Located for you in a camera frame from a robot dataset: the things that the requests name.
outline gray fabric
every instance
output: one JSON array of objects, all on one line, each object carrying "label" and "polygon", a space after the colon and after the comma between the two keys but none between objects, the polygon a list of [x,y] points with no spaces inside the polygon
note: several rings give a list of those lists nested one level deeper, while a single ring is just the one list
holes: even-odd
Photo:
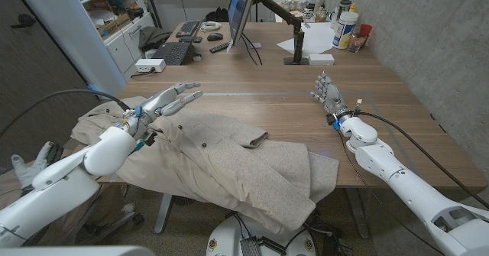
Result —
[{"label": "gray fabric", "polygon": [[[123,101],[132,107],[144,98]],[[94,144],[121,116],[105,103],[79,118],[72,137]],[[129,156],[117,172],[123,180],[239,211],[272,232],[299,228],[336,185],[337,160],[304,144],[265,140],[265,130],[230,118],[184,108],[150,127],[155,143]]]},{"label": "gray fabric", "polygon": [[144,27],[139,32],[139,48],[149,47],[170,37],[171,33],[156,27]]}]

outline monitor arm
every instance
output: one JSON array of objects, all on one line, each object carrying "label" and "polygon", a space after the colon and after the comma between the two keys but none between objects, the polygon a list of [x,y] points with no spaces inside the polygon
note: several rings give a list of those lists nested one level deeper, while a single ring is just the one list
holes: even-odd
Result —
[{"label": "monitor arm", "polygon": [[293,25],[293,57],[283,59],[285,65],[309,65],[307,58],[303,58],[304,32],[301,30],[302,21],[286,11],[272,0],[253,0],[253,5],[263,4],[269,10],[280,16],[287,24]]}]

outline table surface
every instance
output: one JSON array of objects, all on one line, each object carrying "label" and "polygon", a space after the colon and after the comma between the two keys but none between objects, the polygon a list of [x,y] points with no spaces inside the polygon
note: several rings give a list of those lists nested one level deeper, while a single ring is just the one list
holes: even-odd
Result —
[{"label": "table surface", "polygon": [[[177,41],[176,28],[168,42]],[[199,32],[203,40],[194,44],[202,60],[185,66],[167,66],[162,73],[133,78],[120,92],[120,99],[149,97],[180,81],[202,83],[204,96],[185,108],[225,115],[268,131],[273,141],[304,143],[309,151],[340,161],[337,187],[364,187],[349,163],[338,132],[328,126],[325,110],[309,92],[315,89],[316,77],[325,70],[338,86],[351,108],[363,99],[361,110],[380,115],[399,125],[423,146],[439,163],[466,186],[480,189],[487,185],[481,172],[461,148],[439,127],[429,112],[409,91],[396,73],[382,64],[366,47],[358,53],[331,49],[334,66],[285,66],[284,57],[292,54],[277,43],[292,38],[293,28],[286,23],[247,23],[245,34],[258,49],[263,66],[254,65],[243,41],[228,53],[210,53],[209,49],[230,41],[229,26],[218,30],[224,40],[209,42],[208,33]],[[257,60],[256,53],[251,52]],[[361,116],[377,129],[397,158],[424,180],[438,188],[453,188],[453,183],[396,129],[375,118]],[[386,187],[380,179],[362,170],[353,154],[351,161],[372,187]]]}]

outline black keyboard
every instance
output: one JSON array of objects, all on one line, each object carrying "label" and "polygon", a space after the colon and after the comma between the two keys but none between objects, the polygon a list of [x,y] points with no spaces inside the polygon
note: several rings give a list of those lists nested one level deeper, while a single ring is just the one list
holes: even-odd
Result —
[{"label": "black keyboard", "polygon": [[177,37],[182,37],[186,35],[192,35],[193,32],[198,28],[200,25],[199,20],[194,20],[194,21],[187,21],[183,23],[183,26],[178,30],[176,33]]},{"label": "black keyboard", "polygon": [[215,46],[215,47],[213,47],[212,49],[209,49],[209,50],[210,50],[211,53],[217,53],[220,50],[226,49],[229,46],[230,43],[231,43],[231,41],[230,42],[226,42],[224,44],[220,44],[219,46]]},{"label": "black keyboard", "polygon": [[190,43],[163,43],[152,58],[164,59],[166,65],[181,65]]}]

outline keyboard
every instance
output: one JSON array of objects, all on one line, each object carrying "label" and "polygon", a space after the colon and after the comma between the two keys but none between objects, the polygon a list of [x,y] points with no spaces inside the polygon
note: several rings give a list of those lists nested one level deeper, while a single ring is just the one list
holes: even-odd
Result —
[{"label": "keyboard", "polygon": [[187,21],[183,23],[183,26],[178,30],[176,36],[182,37],[186,35],[192,35],[199,25],[200,25],[199,20]]},{"label": "keyboard", "polygon": [[189,47],[190,43],[163,43],[152,58],[164,59],[166,65],[181,65]]}]

